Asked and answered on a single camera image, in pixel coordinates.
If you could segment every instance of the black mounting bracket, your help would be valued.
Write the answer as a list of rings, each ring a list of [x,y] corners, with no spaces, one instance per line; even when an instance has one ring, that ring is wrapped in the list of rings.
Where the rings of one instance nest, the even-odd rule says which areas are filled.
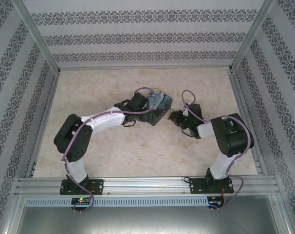
[[[204,178],[185,177],[184,181],[190,185],[191,194],[232,194],[234,192],[230,177],[214,179],[208,168]]]
[[[102,195],[104,180],[89,179],[87,176],[86,179],[80,182],[80,185],[92,192],[93,195]],[[88,193],[67,178],[62,180],[60,195],[88,195]]]

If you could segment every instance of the metal rail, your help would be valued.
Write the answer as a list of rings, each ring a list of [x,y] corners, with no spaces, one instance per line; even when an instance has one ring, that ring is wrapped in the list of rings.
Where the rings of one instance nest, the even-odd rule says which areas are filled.
[[[239,195],[274,195],[279,188],[274,175],[243,175],[244,186]],[[103,194],[97,196],[214,196],[220,194],[192,195],[184,177],[118,177],[103,179]],[[65,197],[60,195],[63,178],[20,178],[15,190],[16,197]],[[240,186],[239,179],[232,179],[234,191]]]

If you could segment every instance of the marble floor surface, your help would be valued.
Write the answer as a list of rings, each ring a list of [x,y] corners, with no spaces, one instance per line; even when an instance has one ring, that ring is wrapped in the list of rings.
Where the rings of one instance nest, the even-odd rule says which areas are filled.
[[[168,94],[173,98],[172,108],[180,110],[184,108],[181,92],[192,90],[205,119],[238,112],[225,68],[62,71],[34,177],[65,177],[53,139],[68,115],[100,113],[130,99],[144,86]],[[192,101],[192,96],[185,94],[185,100]],[[218,152],[214,137],[187,137],[173,122],[162,119],[156,126],[137,122],[134,127],[113,127],[93,136],[84,165],[91,177],[200,176],[214,163]],[[230,173],[257,174],[250,151]]]

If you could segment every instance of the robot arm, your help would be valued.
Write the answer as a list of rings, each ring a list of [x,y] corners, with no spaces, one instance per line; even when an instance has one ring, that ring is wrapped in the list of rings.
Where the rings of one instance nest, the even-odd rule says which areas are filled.
[[[230,117],[243,123],[239,114],[231,114]],[[213,118],[210,122],[197,127],[200,138],[215,136],[220,153],[215,163],[210,167],[210,173],[214,179],[228,177],[227,168],[247,147],[247,135],[240,124],[226,117]],[[250,135],[250,147],[254,146],[254,138]]]
[[[171,98],[156,89],[152,92],[154,95],[150,93],[147,97],[136,92],[131,100],[127,99],[117,103],[107,111],[97,115],[78,117],[72,114],[68,116],[55,136],[54,144],[60,153],[66,155],[65,163],[68,174],[77,183],[84,186],[86,181],[88,181],[88,175],[84,169],[82,157],[87,151],[92,136],[110,127],[125,126],[128,122],[135,123],[136,121],[140,121],[155,125],[170,109]],[[152,103],[152,107],[150,107],[150,100],[154,102],[154,104]]]
[[[190,104],[188,108],[198,117],[203,118],[199,104]],[[185,110],[184,112],[172,112],[169,119],[181,127],[182,131],[189,129],[190,137],[200,139],[215,136],[220,152],[214,164],[206,172],[205,187],[209,192],[220,191],[220,188],[228,187],[231,183],[228,175],[229,167],[233,165],[237,156],[246,150],[248,143],[245,129],[237,122],[239,121],[244,125],[239,114],[217,117],[204,123]],[[254,138],[249,130],[248,133],[250,136],[249,148],[252,148]],[[203,189],[203,185],[200,186],[200,189],[206,191],[206,188]]]

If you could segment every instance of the damask pattern wall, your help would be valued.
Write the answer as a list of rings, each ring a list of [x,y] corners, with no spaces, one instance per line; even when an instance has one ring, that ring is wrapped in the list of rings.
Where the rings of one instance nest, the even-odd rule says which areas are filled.
[[[230,65],[263,0],[26,0],[60,68]]]
[[[295,0],[277,0],[236,71],[295,229]]]
[[[0,0],[0,227],[24,177],[55,75],[9,0]]]

